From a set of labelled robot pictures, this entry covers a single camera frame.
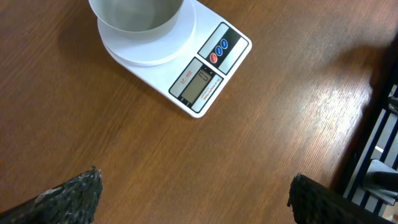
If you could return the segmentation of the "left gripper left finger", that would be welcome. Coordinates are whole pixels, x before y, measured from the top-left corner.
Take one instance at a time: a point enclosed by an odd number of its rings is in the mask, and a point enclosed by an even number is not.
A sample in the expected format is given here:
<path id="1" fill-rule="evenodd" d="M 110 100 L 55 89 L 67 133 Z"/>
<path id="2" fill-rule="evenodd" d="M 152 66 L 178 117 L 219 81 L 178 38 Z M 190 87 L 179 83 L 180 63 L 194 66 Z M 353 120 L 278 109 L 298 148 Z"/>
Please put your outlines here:
<path id="1" fill-rule="evenodd" d="M 95 166 L 44 193 L 1 213 L 1 224 L 93 223 L 103 190 Z"/>

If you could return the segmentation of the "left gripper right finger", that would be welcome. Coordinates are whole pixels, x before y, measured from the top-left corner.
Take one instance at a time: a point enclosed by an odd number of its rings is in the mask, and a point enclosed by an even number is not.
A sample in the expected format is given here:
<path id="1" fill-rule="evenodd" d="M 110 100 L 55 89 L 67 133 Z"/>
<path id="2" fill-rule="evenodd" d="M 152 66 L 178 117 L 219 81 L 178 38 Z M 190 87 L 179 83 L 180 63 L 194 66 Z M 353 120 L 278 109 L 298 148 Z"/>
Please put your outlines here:
<path id="1" fill-rule="evenodd" d="M 287 206 L 298 224 L 392 224 L 302 174 L 290 184 Z"/>

